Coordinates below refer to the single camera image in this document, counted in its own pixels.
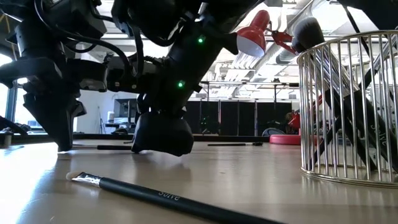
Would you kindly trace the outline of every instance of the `red object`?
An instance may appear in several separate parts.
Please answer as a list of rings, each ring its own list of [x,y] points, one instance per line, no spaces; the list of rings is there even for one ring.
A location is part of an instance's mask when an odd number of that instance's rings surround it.
[[[300,129],[300,114],[294,113],[292,120],[289,122],[289,126],[295,129]]]
[[[264,56],[267,45],[264,32],[267,29],[269,21],[270,16],[266,10],[257,12],[249,26],[237,31],[238,49],[251,56]]]
[[[291,35],[288,35],[285,32],[279,32],[279,31],[272,31],[271,36],[274,39],[275,43],[284,49],[292,52],[293,54],[296,54],[296,51],[293,49],[293,47],[285,44],[285,42],[291,42],[293,37]]]
[[[301,145],[301,136],[297,134],[273,134],[269,137],[271,144]]]

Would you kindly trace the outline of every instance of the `black pad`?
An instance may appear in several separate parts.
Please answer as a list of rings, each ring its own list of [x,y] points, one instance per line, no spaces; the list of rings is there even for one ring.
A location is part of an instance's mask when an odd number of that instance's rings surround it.
[[[137,122],[132,151],[153,150],[182,156],[191,152],[193,136],[184,119],[144,113]]]

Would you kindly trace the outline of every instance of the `wooden table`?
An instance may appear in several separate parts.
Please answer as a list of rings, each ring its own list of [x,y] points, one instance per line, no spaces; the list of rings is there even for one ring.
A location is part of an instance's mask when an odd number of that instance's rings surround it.
[[[77,141],[121,144],[122,141]],[[208,147],[190,155],[0,149],[0,223],[207,223],[66,181],[82,170],[286,223],[397,223],[398,191],[304,177],[297,146]]]

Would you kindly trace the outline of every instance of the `metal ferrule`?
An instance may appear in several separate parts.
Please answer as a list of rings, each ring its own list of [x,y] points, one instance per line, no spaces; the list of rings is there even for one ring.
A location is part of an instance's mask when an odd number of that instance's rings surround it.
[[[79,182],[79,183],[85,183],[85,184],[90,184],[95,187],[100,187],[100,180],[102,177],[98,177],[92,174],[87,174],[85,172],[82,172],[79,174],[77,177],[72,178],[72,181]]]

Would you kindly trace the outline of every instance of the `silver wire container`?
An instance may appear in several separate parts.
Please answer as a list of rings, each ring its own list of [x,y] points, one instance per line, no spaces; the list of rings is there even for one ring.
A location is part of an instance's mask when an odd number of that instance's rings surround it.
[[[304,174],[398,188],[397,37],[349,35],[300,54]]]

